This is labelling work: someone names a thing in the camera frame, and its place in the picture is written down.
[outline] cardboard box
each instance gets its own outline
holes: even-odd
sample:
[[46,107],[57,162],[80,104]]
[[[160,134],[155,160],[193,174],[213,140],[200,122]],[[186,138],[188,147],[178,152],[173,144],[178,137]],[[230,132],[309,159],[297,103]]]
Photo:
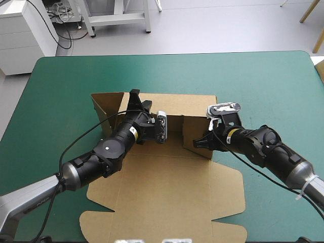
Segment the cardboard box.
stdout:
[[[134,145],[120,172],[91,183],[87,197],[114,213],[84,212],[80,226],[90,243],[118,239],[191,238],[194,243],[245,242],[238,225],[212,222],[245,209],[242,175],[212,162],[211,151],[196,149],[192,140],[208,127],[206,108],[215,96],[140,94],[152,100],[151,112],[168,114],[165,144]],[[92,94],[99,120],[126,110],[128,93]],[[103,123],[109,136],[121,117]]]

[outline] green table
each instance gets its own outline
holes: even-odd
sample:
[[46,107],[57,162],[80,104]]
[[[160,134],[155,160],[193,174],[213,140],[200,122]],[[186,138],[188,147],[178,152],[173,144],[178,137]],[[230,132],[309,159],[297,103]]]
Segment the green table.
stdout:
[[[64,148],[98,121],[91,93],[132,88],[147,93],[216,94],[219,102],[239,102],[246,128],[263,124],[275,128],[324,177],[324,88],[305,52],[51,57],[37,62],[0,142],[0,193],[58,170]],[[102,136],[100,129],[90,133],[66,159],[88,151]],[[295,201],[294,194],[229,153],[215,152],[214,160],[242,172],[247,203],[245,212],[220,222],[244,226],[250,241],[296,240],[302,235],[324,239],[323,221],[307,202]],[[80,214],[106,210],[87,200],[86,191],[57,196],[44,234],[54,240],[84,240]],[[35,236],[47,206],[21,221],[16,239]]]

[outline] white drawer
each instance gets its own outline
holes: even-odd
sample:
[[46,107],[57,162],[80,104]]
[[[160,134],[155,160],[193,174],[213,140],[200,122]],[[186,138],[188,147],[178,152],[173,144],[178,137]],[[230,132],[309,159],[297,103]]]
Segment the white drawer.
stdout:
[[32,32],[0,34],[0,50],[38,46]]
[[0,69],[5,75],[29,73],[43,56],[39,47],[0,50]]
[[30,31],[23,16],[0,18],[0,34]]

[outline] white cabinet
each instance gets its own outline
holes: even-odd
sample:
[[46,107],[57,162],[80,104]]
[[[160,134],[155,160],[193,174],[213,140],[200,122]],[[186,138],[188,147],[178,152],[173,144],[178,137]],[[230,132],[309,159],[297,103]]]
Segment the white cabinet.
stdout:
[[[58,36],[41,0],[31,0],[54,38]],[[57,43],[36,9],[26,0],[0,7],[0,69],[5,75],[32,72],[41,57],[55,56]]]

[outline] gray floor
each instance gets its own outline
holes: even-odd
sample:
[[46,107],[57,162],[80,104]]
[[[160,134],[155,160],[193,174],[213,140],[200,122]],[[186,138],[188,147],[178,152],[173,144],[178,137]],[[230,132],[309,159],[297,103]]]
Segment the gray floor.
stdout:
[[[112,0],[88,1],[93,15],[110,13]],[[324,56],[324,47],[315,55],[312,48],[324,27],[324,4],[320,3],[304,24],[299,19],[310,0],[161,0],[163,12],[150,0],[152,33],[144,24],[96,28],[96,38],[86,36],[70,50],[58,48],[58,56],[174,54],[303,50]],[[132,0],[129,12],[142,9],[141,0]],[[86,30],[70,25],[74,37]],[[0,72],[0,138],[2,137],[28,74],[5,77]]]

